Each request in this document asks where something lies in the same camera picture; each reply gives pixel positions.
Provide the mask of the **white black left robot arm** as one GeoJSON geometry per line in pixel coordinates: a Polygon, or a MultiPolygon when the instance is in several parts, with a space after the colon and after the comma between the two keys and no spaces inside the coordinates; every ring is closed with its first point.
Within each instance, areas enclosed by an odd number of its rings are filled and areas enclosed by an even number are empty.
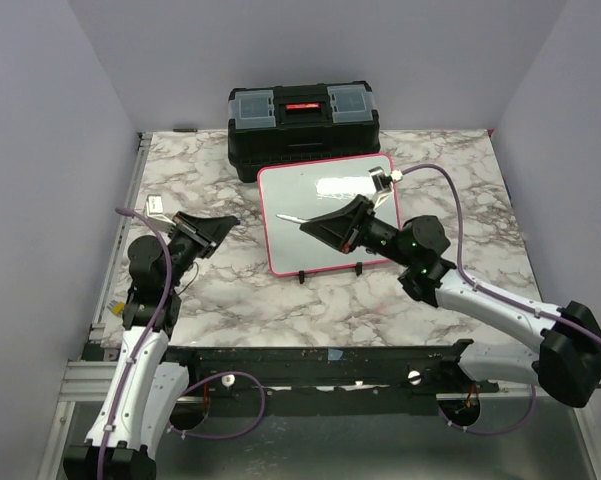
{"type": "Polygon", "coordinates": [[[176,290],[195,261],[211,257],[239,221],[184,212],[138,219],[151,232],[127,248],[131,281],[119,357],[83,444],[64,454],[69,479],[155,478],[156,452],[177,398],[201,385],[197,365],[165,358],[181,306],[176,290]]]}

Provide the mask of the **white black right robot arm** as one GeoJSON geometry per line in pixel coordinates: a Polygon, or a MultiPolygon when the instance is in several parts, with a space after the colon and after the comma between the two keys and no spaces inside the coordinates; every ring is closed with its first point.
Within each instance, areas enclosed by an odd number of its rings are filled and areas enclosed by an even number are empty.
{"type": "Polygon", "coordinates": [[[472,344],[444,362],[439,371],[447,389],[460,392],[475,380],[502,378],[539,386],[562,404],[582,408],[601,387],[601,329],[592,311],[575,301],[565,307],[533,301],[462,272],[442,256],[450,242],[437,217],[417,216],[397,228],[358,195],[339,210],[301,221],[300,229],[343,254],[363,247],[403,266],[398,280],[412,300],[467,315],[515,339],[501,352],[472,344]]]}

